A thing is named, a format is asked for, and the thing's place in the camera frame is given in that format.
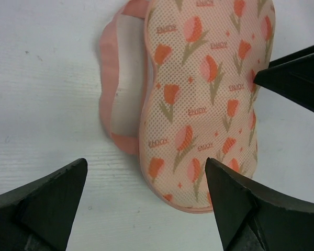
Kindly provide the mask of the pink tulip-print laundry bag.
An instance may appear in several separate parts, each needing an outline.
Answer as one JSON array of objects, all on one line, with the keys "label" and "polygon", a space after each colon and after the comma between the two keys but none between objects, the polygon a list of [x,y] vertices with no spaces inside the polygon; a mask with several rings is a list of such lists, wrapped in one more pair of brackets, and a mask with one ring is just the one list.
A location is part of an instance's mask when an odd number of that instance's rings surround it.
[{"label": "pink tulip-print laundry bag", "polygon": [[207,158],[252,177],[254,77],[270,62],[272,1],[151,1],[144,24],[153,84],[139,129],[151,189],[185,212],[212,211]]}]

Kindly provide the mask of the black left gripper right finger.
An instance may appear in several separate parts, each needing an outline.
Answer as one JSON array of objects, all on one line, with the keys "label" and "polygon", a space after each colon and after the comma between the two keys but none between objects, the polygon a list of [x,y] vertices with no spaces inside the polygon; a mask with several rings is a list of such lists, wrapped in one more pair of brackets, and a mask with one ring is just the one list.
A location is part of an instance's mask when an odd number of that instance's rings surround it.
[{"label": "black left gripper right finger", "polygon": [[205,164],[223,250],[313,250],[314,203],[253,181],[214,158]]}]

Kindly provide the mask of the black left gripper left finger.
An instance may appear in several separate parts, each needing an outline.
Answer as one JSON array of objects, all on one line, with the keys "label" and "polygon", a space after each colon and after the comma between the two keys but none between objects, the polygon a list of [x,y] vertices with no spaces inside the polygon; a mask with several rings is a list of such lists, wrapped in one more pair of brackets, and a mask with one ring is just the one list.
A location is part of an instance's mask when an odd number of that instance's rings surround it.
[{"label": "black left gripper left finger", "polygon": [[88,172],[79,158],[0,195],[0,250],[66,250]]}]

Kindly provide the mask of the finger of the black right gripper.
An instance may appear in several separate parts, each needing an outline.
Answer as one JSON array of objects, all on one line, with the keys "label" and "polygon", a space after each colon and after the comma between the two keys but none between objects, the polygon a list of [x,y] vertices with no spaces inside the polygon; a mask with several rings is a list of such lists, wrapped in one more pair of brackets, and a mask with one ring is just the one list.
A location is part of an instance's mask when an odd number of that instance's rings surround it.
[{"label": "finger of the black right gripper", "polygon": [[253,83],[314,112],[314,45],[271,61]]}]

